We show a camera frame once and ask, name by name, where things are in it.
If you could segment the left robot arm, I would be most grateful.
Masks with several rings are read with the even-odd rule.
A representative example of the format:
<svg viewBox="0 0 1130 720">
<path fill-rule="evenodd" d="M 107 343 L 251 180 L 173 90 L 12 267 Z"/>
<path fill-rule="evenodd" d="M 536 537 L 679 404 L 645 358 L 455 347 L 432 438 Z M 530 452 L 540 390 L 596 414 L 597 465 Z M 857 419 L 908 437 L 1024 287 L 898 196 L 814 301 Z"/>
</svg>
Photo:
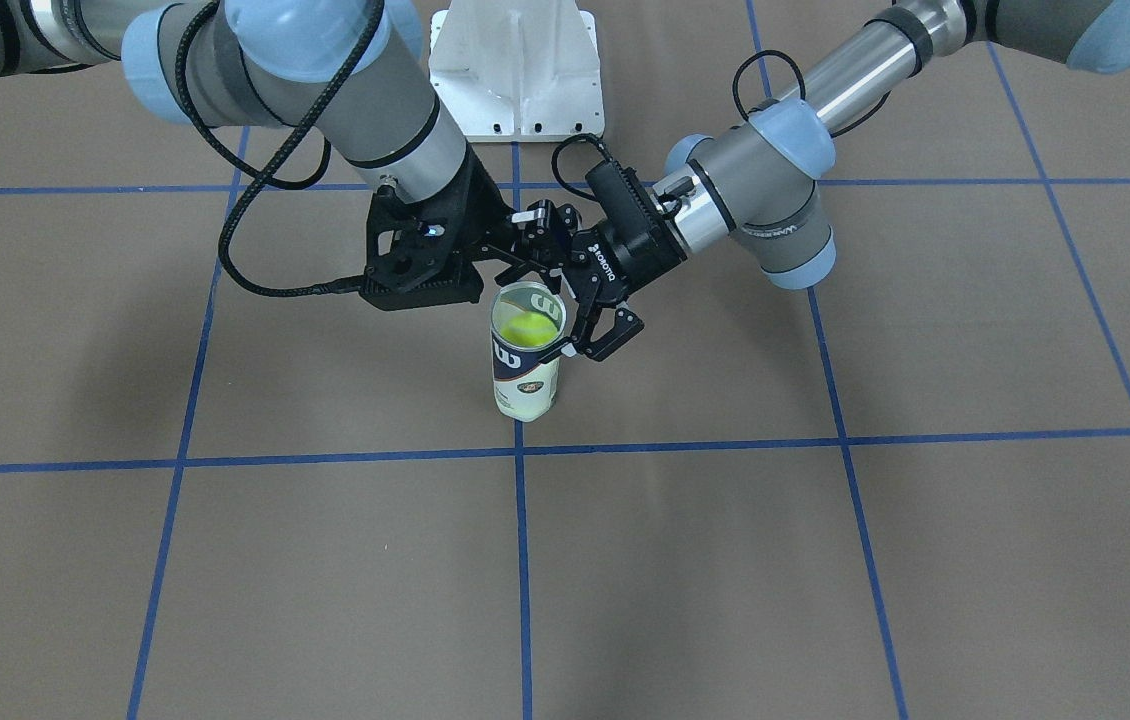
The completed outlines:
<svg viewBox="0 0 1130 720">
<path fill-rule="evenodd" d="M 606 359 L 643 327 L 626 301 L 721 238 L 751 252 L 784 290 L 822 281 L 836 252 L 818 181 L 834 167 L 835 138 L 931 60 L 980 40 L 1074 70 L 1123 72 L 1130 1 L 894 1 L 811 70 L 794 70 L 788 90 L 738 105 L 740 123 L 724 135 L 684 138 L 655 186 L 600 138 L 571 136 L 600 151 L 582 197 L 605 218 L 564 249 L 560 274 L 577 311 L 547 359 Z"/>
</svg>

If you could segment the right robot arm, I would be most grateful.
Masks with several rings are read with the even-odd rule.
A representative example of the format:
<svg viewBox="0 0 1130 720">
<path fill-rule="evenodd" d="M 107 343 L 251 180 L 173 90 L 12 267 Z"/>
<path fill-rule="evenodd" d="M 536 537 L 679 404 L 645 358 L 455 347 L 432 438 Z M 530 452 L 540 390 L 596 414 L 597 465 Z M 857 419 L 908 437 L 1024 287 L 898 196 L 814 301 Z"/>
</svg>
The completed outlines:
<svg viewBox="0 0 1130 720">
<path fill-rule="evenodd" d="M 502 200 L 420 64 L 409 1 L 0 1 L 0 77 L 118 61 L 144 109 L 190 124 L 250 179 L 219 234 L 223 272 L 273 300 L 358 293 L 382 310 L 473 302 L 481 261 L 506 286 L 560 290 L 575 225 Z M 299 287 L 231 258 L 266 188 L 304 190 L 340 156 L 372 186 L 363 272 Z"/>
</svg>

